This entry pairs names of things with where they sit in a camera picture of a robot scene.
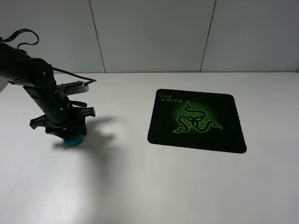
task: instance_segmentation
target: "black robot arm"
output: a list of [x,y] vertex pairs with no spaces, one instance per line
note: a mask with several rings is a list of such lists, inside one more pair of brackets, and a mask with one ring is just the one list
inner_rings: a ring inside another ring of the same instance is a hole
[[[88,91],[88,84],[96,80],[53,68],[44,60],[31,58],[25,51],[4,43],[8,42],[7,40],[13,40],[18,34],[28,31],[22,29],[5,40],[0,38],[0,78],[11,84],[23,86],[44,112],[43,116],[30,121],[30,126],[33,129],[39,126],[45,127],[46,133],[64,139],[66,145],[77,145],[87,134],[85,118],[95,117],[95,111],[93,107],[87,108],[86,103],[70,101],[67,96]],[[57,86],[53,70],[87,79],[89,82],[78,81]]]

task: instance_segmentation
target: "green snake logo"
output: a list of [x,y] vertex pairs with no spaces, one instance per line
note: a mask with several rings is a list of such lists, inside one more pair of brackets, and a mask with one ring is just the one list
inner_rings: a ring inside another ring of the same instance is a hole
[[188,113],[188,116],[178,116],[177,122],[181,125],[173,133],[189,132],[191,127],[194,127],[196,131],[204,133],[211,127],[217,127],[223,129],[221,125],[217,124],[214,120],[204,121],[206,113],[200,110],[192,110],[190,101],[187,101],[184,111]]

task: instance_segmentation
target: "black mouse pad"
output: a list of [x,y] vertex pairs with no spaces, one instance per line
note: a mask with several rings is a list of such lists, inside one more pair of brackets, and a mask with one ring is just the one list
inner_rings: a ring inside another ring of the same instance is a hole
[[148,141],[153,144],[245,153],[234,97],[160,89]]

